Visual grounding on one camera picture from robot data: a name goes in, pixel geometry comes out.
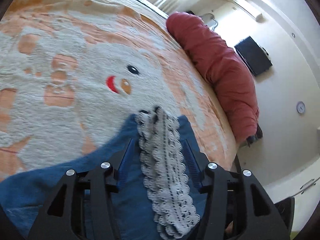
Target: bedsheet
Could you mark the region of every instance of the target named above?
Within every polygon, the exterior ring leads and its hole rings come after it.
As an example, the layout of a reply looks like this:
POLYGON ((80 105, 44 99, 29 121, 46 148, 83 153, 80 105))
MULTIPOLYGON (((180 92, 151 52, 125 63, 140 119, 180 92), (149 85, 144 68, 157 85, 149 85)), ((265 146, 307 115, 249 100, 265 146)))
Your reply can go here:
POLYGON ((201 151, 231 168, 213 90, 138 0, 14 0, 0 41, 0 180, 86 155, 155 105, 187 116, 201 151))

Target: silver screw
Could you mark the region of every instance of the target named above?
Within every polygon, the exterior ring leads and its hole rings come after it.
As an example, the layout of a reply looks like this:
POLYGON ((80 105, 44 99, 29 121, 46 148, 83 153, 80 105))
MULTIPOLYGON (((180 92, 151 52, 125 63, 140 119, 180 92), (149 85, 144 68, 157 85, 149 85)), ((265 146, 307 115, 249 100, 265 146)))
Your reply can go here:
POLYGON ((215 163, 209 163, 209 164, 208 164, 208 167, 209 167, 209 169, 214 170, 214 169, 216 169, 216 168, 218 167, 218 165, 215 164, 215 163))
POLYGON ((252 174, 251 171, 248 171, 248 170, 244 170, 244 171, 243 171, 243 175, 244 175, 244 176, 250 177, 251 174, 252 174))
POLYGON ((67 176, 72 176, 73 174, 75 174, 74 170, 67 170, 67 172, 66 172, 67 176))
POLYGON ((107 163, 107 162, 101 163, 101 168, 107 169, 107 168, 109 168, 109 167, 110 167, 110 163, 107 163))

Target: pillow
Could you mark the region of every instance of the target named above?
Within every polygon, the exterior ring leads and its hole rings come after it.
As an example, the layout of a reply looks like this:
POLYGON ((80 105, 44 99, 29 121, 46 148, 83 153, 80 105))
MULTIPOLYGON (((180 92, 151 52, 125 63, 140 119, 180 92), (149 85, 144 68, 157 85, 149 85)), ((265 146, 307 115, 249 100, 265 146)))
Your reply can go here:
POLYGON ((257 131, 259 109, 253 78, 232 48, 201 18, 174 13, 166 22, 202 77, 213 86, 237 143, 257 131))

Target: black eye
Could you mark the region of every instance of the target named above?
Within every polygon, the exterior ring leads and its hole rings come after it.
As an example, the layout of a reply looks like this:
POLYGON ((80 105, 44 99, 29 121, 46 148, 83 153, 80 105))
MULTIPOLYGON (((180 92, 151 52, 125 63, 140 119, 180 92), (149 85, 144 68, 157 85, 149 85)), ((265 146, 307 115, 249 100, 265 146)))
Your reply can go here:
POLYGON ((138 69, 136 69, 134 66, 131 65, 127 65, 127 69, 135 75, 140 75, 140 72, 138 71, 138 69))

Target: red cloth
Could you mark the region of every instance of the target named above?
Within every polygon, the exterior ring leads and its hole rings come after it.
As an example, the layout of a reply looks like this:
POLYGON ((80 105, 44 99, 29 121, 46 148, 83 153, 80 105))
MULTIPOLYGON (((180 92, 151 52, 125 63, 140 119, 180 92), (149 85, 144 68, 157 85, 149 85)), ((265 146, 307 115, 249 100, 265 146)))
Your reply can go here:
POLYGON ((213 86, 237 143, 254 135, 259 109, 253 78, 246 65, 199 17, 174 13, 166 25, 199 73, 213 86))

